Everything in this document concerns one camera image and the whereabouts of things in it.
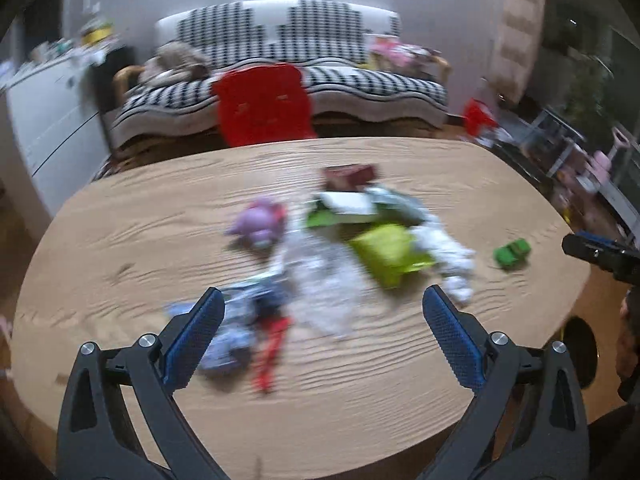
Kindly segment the green toy car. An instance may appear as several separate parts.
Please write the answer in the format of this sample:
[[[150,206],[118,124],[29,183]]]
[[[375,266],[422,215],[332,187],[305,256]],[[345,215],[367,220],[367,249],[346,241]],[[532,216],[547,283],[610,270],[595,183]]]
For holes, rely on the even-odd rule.
[[[494,260],[503,271],[517,269],[528,260],[532,248],[524,238],[500,246],[494,250]]]

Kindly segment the red ribbon strip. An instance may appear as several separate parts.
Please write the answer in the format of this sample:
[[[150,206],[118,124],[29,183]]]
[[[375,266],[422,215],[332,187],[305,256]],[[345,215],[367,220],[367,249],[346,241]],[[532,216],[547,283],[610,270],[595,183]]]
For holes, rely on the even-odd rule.
[[[291,319],[286,315],[264,318],[259,322],[265,336],[262,350],[256,360],[254,386],[260,393],[270,393],[273,382],[273,369],[283,346],[286,332],[291,326]]]

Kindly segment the white tissue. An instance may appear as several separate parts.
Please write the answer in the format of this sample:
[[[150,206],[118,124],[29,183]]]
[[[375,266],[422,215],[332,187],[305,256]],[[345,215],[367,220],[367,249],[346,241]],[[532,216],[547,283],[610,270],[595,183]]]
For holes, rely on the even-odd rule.
[[[456,304],[465,306],[473,297],[471,278],[475,252],[450,236],[434,214],[426,212],[423,221],[409,229],[412,247],[434,260],[440,287]]]

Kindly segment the blue white wrapper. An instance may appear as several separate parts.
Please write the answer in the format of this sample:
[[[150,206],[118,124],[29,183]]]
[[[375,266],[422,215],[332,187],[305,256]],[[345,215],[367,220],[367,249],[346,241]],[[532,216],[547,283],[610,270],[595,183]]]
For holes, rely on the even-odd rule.
[[[219,289],[169,351],[165,382],[181,388],[194,370],[217,376],[246,367],[258,341],[258,324],[278,318],[291,298],[291,287],[279,274]]]

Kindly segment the lime green wrapper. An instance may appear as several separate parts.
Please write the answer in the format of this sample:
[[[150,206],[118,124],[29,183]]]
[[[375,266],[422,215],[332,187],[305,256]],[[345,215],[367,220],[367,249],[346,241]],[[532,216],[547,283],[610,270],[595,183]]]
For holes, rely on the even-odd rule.
[[[430,268],[434,259],[414,244],[408,228],[396,223],[372,226],[349,241],[349,246],[385,289],[400,286],[404,276]]]

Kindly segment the green silver packet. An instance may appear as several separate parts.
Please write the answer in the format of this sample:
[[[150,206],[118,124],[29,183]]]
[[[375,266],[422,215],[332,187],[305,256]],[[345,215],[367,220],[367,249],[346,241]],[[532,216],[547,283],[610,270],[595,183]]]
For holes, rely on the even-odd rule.
[[[338,216],[318,201],[318,193],[307,212],[306,227],[314,229],[340,226],[341,224],[383,222],[400,222],[408,224],[408,226],[415,226],[423,221],[424,214],[428,212],[420,200],[383,185],[369,185],[362,191],[354,192],[367,193],[372,198],[378,210],[376,217]]]

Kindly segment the purple plush toy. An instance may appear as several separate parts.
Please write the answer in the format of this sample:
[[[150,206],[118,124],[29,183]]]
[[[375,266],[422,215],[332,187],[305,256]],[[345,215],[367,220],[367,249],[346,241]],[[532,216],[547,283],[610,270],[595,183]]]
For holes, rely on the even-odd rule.
[[[258,198],[244,209],[224,234],[252,249],[269,249],[284,235],[288,214],[282,203]]]

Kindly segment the clear plastic bag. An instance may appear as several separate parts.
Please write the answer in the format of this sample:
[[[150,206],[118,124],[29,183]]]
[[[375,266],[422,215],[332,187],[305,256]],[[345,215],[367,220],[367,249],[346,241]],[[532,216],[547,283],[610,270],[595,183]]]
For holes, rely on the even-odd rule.
[[[288,231],[273,255],[272,268],[292,295],[288,312],[294,320],[323,336],[347,338],[390,308],[337,229]]]

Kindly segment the dark red snack packet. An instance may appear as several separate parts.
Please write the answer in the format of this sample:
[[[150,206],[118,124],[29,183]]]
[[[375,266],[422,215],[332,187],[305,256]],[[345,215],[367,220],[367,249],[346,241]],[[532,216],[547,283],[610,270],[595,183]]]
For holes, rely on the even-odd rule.
[[[369,185],[378,177],[375,165],[350,164],[322,169],[328,191],[354,192]]]

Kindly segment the white cardboard box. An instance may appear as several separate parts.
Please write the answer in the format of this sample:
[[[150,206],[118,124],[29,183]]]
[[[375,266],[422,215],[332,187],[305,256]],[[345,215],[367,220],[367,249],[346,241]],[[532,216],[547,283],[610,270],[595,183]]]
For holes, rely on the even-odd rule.
[[[374,218],[378,215],[376,205],[367,193],[321,192],[318,201],[338,216]]]

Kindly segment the black yellow trash bin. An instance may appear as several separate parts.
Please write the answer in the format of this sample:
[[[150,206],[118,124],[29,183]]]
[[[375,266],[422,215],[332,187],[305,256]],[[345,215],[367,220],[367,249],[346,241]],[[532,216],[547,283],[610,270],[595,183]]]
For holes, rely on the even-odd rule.
[[[599,359],[592,328],[583,318],[572,316],[562,327],[561,340],[570,352],[579,387],[589,388],[596,379]]]

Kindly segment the pink toy ride-on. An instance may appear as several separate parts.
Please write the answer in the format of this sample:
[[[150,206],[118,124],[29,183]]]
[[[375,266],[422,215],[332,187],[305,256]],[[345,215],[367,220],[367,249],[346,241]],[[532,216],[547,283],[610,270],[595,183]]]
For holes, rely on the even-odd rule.
[[[621,124],[612,127],[612,139],[612,148],[607,153],[596,151],[589,156],[585,170],[577,177],[577,182],[588,194],[596,194],[610,180],[613,160],[617,153],[634,147],[631,134]]]

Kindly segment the black metal rack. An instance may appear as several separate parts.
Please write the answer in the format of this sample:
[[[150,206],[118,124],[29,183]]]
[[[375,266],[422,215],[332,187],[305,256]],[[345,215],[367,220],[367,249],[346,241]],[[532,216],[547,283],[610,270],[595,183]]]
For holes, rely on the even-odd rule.
[[[562,174],[586,169],[584,136],[553,110],[545,108],[532,120],[502,110],[499,125],[504,133],[489,151],[531,185],[551,184]]]

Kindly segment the red bag on floor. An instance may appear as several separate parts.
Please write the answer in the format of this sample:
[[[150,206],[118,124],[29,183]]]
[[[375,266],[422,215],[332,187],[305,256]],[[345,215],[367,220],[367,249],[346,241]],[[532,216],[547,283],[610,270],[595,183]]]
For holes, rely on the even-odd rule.
[[[495,129],[498,122],[488,106],[477,99],[469,99],[463,110],[463,125],[469,136],[476,138],[485,129]]]

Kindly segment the beige patterned curtain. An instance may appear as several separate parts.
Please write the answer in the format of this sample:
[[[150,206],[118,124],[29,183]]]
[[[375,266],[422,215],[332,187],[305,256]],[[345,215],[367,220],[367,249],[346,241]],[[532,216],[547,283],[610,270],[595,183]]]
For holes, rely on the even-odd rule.
[[[502,0],[489,81],[495,92],[515,105],[528,85],[544,28],[546,0]]]

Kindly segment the pink cushion on sofa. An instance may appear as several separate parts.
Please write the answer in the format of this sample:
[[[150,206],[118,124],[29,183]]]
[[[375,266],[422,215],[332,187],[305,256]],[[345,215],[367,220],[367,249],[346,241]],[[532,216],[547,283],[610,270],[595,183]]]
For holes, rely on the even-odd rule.
[[[435,63],[440,57],[437,50],[406,44],[392,35],[371,35],[367,46],[373,65],[386,72],[422,70],[426,64]]]

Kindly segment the white drawer cabinet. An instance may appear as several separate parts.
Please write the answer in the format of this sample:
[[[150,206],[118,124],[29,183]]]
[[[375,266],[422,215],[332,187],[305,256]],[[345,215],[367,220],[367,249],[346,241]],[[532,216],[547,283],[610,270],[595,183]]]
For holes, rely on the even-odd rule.
[[[1,86],[1,182],[34,230],[108,157],[88,68],[68,54],[27,66]]]

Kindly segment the red bear-shaped chair back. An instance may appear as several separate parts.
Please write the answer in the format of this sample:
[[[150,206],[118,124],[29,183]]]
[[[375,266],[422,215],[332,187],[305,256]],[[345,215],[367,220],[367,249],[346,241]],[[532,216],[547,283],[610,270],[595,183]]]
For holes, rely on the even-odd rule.
[[[230,148],[314,139],[303,73],[291,64],[230,70],[212,84],[218,128]]]

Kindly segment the beige plush on sofa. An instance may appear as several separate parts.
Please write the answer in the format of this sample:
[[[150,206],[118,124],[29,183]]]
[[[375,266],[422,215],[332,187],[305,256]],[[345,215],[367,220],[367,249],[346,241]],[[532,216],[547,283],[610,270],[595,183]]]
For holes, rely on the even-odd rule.
[[[209,76],[212,68],[208,57],[182,41],[169,41],[156,49],[155,55],[143,65],[140,84],[165,87]]]

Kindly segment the black white striped sofa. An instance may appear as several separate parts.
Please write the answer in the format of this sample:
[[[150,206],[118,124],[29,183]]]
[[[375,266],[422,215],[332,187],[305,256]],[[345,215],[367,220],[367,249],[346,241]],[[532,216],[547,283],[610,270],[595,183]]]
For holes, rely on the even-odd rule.
[[[311,118],[365,122],[448,115],[445,85],[375,61],[401,44],[391,10],[334,0],[200,6],[155,25],[156,51],[120,88],[111,136],[190,136],[217,129],[230,146],[309,138]]]

